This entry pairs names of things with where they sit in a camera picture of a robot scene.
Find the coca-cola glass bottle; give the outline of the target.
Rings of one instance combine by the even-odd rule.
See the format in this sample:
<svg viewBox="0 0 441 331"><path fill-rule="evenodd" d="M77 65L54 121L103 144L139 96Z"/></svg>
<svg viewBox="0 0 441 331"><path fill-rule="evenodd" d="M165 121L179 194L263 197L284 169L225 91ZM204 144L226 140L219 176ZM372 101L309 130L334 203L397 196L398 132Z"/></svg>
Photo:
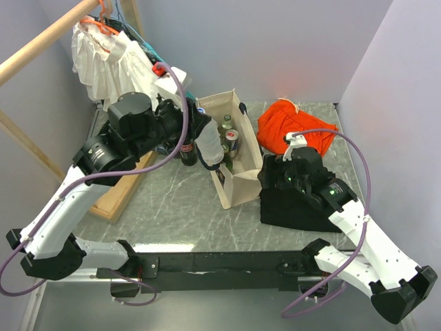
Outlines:
<svg viewBox="0 0 441 331"><path fill-rule="evenodd" d="M181 162L184 166L193 166L198 157L194 147L194 141L191 138L184 140L180 149Z"/></svg>

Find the cream canvas tote bag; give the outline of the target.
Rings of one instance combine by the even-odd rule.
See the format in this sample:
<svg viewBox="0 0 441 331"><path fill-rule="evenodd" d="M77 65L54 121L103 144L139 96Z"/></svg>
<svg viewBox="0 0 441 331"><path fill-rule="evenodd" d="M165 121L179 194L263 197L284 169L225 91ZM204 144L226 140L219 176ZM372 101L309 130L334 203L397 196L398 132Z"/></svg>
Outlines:
<svg viewBox="0 0 441 331"><path fill-rule="evenodd" d="M257 175L263 166L263 158L243 103L234 90L203 97L196 102L219 124L226 114L230 114L234 129L238 131L238 154L232 158L233 170L229 171L222 164L210 172L222 207L229 209L257 199L261 191Z"/></svg>

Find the pocari sweat plastic bottle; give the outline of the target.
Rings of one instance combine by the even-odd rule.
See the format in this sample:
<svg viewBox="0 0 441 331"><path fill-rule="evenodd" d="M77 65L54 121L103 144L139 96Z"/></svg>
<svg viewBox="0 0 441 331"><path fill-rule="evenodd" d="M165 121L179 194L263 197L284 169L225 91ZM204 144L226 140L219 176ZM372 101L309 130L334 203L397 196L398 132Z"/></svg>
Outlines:
<svg viewBox="0 0 441 331"><path fill-rule="evenodd" d="M202 160L208 166L219 164L223 160L224 152L216 120L197 108L194 124L195 142Z"/></svg>

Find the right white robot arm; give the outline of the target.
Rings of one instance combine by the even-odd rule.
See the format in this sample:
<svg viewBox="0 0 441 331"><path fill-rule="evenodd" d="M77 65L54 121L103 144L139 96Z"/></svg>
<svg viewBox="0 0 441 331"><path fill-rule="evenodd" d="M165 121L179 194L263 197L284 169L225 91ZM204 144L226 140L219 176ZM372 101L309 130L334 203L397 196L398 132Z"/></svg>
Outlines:
<svg viewBox="0 0 441 331"><path fill-rule="evenodd" d="M356 193L322 164L314 148L294 148L290 156L265 155L258 173L260 220L267 225L313 232L337 232L361 247L368 261L348 256L323 239L304 249L308 274L332 273L365 293L376 311L398 324L429 295L438 276L409 258L365 215Z"/></svg>

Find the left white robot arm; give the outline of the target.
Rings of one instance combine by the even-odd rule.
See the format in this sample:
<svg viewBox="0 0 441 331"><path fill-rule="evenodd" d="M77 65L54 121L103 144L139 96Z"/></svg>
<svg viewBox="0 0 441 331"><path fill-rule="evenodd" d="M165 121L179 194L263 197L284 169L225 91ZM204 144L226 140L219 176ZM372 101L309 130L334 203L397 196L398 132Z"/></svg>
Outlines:
<svg viewBox="0 0 441 331"><path fill-rule="evenodd" d="M109 268L122 277L138 268L137 255L127 241L86 241L72 231L88 210L140 158L165 142L177 142L183 129L197 138L210 116L186 101L189 119L171 99L157 107L143 93L124 94L107 109L107 121L73 158L63 183L40 215L24 229L13 229L6 238L13 249L24 253L21 267L26 275L60 280L82 268Z"/></svg>

